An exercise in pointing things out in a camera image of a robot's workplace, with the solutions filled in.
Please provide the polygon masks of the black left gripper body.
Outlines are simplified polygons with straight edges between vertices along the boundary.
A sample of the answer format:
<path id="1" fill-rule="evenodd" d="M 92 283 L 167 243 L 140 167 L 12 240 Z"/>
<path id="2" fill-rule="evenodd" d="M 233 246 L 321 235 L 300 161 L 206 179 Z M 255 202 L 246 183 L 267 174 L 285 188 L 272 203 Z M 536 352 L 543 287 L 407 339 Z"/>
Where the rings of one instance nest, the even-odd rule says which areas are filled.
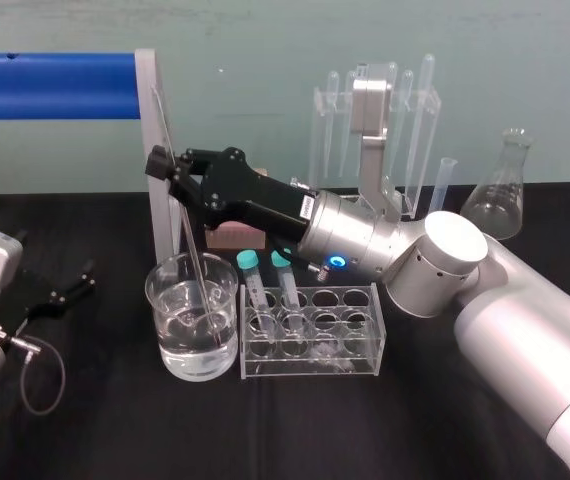
<path id="1" fill-rule="evenodd" d="M 60 288 L 28 269 L 17 272 L 10 285 L 9 297 L 11 328 L 38 318 L 61 318 L 68 307 Z"/>

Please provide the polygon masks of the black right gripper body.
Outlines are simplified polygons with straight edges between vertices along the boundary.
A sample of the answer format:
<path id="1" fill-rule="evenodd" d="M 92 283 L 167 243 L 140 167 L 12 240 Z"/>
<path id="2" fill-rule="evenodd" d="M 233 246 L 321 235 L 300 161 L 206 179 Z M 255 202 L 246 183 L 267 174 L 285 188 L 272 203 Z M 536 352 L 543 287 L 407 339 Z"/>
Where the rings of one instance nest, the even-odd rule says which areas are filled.
<path id="1" fill-rule="evenodd" d="M 317 193 L 283 183 L 252 169 L 243 151 L 200 150 L 201 218 L 208 227 L 235 221 L 297 243 L 306 233 Z"/>

